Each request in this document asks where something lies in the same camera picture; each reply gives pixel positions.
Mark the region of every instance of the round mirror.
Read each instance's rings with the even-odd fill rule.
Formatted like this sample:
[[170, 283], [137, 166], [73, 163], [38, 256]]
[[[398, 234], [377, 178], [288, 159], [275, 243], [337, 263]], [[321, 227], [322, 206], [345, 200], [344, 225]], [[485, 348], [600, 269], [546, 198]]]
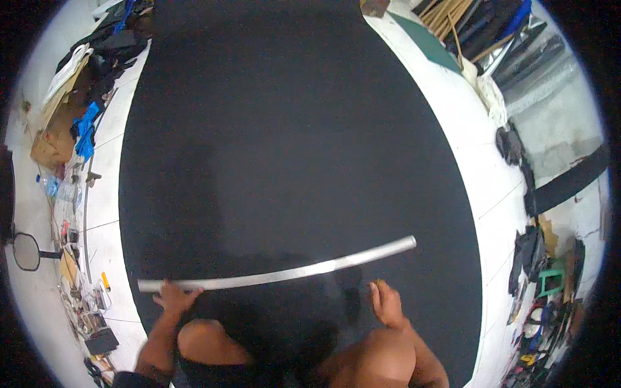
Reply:
[[63, 253], [40, 251], [39, 244], [33, 236], [17, 233], [13, 239], [13, 255], [18, 267], [24, 271], [36, 271], [39, 268], [41, 257], [60, 259]]

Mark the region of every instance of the metal rod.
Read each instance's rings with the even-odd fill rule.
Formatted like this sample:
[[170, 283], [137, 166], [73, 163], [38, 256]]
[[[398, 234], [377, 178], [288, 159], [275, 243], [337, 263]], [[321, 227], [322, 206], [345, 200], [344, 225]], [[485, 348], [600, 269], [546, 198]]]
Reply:
[[[377, 246], [376, 248], [354, 253], [353, 255], [299, 268], [287, 269], [284, 271], [270, 272], [259, 275], [227, 277], [223, 279], [181, 280], [173, 282], [187, 291], [197, 289], [198, 287], [203, 287], [205, 290], [219, 290], [226, 288], [255, 286], [257, 284], [280, 282], [298, 279], [300, 277], [325, 274], [338, 269], [349, 268], [383, 259], [413, 248], [416, 248], [416, 239], [414, 236], [408, 236], [388, 244]], [[138, 279], [138, 289], [140, 292], [159, 292], [162, 284], [163, 281], [161, 280]]]

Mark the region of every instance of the knee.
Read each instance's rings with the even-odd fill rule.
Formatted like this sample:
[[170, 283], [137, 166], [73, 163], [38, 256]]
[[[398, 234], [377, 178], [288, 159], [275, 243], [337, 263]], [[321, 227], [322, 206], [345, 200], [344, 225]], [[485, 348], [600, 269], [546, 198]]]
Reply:
[[177, 335], [179, 352], [185, 352], [195, 344], [197, 339], [213, 339], [216, 342], [225, 337], [224, 327], [215, 319], [195, 319], [185, 324]]
[[380, 328], [364, 340], [367, 358], [382, 360], [380, 364], [410, 369], [416, 365], [416, 349], [412, 341], [393, 329]]

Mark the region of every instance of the plastic water bottle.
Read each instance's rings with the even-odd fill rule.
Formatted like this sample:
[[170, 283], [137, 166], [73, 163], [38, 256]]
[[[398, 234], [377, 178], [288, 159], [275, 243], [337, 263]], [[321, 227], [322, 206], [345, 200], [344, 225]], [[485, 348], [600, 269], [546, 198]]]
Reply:
[[69, 182], [62, 181], [53, 175], [37, 175], [37, 182], [49, 197], [56, 197], [68, 202], [75, 200], [76, 188]]

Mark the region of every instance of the person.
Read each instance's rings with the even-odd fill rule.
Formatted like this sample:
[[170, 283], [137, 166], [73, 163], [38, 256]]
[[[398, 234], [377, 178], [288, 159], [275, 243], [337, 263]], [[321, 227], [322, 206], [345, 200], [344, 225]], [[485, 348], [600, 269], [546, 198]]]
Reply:
[[[313, 387], [447, 388], [444, 367], [401, 311], [399, 293], [385, 281], [369, 284], [373, 312], [384, 325], [362, 341], [309, 367]], [[138, 355], [134, 372], [116, 375], [113, 388], [168, 387], [176, 361], [191, 387], [280, 387], [279, 371], [262, 366], [216, 320], [195, 319], [177, 333], [197, 289], [189, 294], [164, 281], [153, 300], [164, 312]]]

